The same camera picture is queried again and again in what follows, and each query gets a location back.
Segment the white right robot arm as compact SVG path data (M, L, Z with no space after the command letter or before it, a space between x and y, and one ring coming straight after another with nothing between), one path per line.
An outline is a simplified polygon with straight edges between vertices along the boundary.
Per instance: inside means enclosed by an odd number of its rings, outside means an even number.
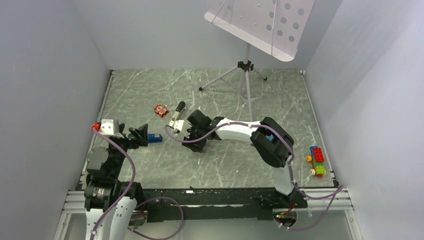
M275 200L262 196L259 199L282 208L307 207L307 200L296 189L298 185L291 172L295 141L273 118L251 122L222 116L211 119L195 110L186 120L177 120L173 128L182 138L181 144L193 152L203 152L208 140L237 140L252 145L271 167L274 181Z

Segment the black silver stapler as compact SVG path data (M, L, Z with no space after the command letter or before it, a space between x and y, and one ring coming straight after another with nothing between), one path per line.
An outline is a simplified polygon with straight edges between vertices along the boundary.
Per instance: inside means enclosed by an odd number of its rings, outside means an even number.
M180 116L183 114L183 112L186 110L186 103L184 101L180 101L175 109L175 112L173 113L171 120L169 121L169 126L174 129L176 121L179 120Z

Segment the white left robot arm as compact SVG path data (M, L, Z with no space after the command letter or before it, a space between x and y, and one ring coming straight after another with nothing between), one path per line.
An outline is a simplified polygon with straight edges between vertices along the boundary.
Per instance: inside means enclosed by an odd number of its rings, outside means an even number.
M108 146L93 148L87 155L84 190L87 240L122 240L133 211L143 205L143 189L134 181L135 173L130 181L120 181L119 175L124 160L135 167L127 151L148 146L148 127L146 123L138 128L130 127L129 134L125 134L125 124L112 119L92 125L91 130Z

